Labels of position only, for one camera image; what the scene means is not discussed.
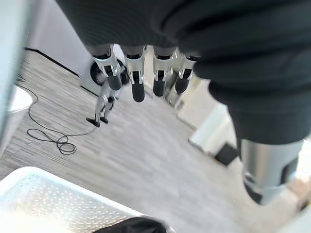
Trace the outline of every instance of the black fingertip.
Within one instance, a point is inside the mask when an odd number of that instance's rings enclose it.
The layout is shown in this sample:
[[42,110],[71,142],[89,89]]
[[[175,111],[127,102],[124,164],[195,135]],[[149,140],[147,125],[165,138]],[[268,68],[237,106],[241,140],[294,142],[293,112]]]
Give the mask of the black fingertip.
[[133,99],[140,103],[145,99],[145,89],[144,89],[144,84],[132,84],[132,94],[133,94]]
[[159,81],[154,81],[154,94],[158,97],[163,96],[164,91],[165,91],[165,82],[162,80]]
[[189,84],[189,80],[188,79],[180,79],[177,78],[176,84],[175,84],[175,90],[178,94],[183,93]]

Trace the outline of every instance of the white bin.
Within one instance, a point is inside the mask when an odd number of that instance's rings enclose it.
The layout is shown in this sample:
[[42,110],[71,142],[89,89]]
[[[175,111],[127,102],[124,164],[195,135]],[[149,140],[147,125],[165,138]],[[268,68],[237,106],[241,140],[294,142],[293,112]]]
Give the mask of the white bin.
[[11,140],[15,130],[20,125],[25,113],[33,103],[31,95],[22,88],[15,86],[15,93],[8,113],[7,127],[0,144],[0,158]]
[[141,215],[36,167],[17,169],[0,182],[1,232],[23,224],[24,233],[91,233]]

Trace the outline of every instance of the dark fabric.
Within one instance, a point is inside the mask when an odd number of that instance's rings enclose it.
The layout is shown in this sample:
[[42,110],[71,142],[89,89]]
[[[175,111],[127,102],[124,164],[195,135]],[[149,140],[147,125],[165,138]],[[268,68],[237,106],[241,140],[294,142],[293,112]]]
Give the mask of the dark fabric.
[[283,144],[310,132],[311,0],[57,1],[88,46],[200,55],[194,72],[211,80],[238,138]]
[[145,217],[133,217],[94,233],[166,233],[164,225]]

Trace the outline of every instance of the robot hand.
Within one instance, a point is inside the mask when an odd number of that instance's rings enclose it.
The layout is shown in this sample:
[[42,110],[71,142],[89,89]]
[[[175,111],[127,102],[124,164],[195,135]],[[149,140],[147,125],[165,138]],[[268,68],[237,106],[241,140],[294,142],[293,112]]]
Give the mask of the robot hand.
[[[199,57],[193,71],[211,80],[232,118],[247,192],[259,204],[279,192],[311,130],[310,1],[57,1],[91,54],[122,46],[136,101],[144,98],[145,45],[192,55],[183,57],[179,92]],[[155,49],[157,95],[169,66],[160,56]]]

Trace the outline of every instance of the white plastic basket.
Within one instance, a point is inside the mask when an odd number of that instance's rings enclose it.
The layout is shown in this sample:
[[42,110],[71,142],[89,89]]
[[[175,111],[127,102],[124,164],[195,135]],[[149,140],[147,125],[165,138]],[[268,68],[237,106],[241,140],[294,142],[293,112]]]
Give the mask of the white plastic basket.
[[142,215],[36,167],[17,169],[0,182],[0,211],[61,221],[64,232],[73,233]]

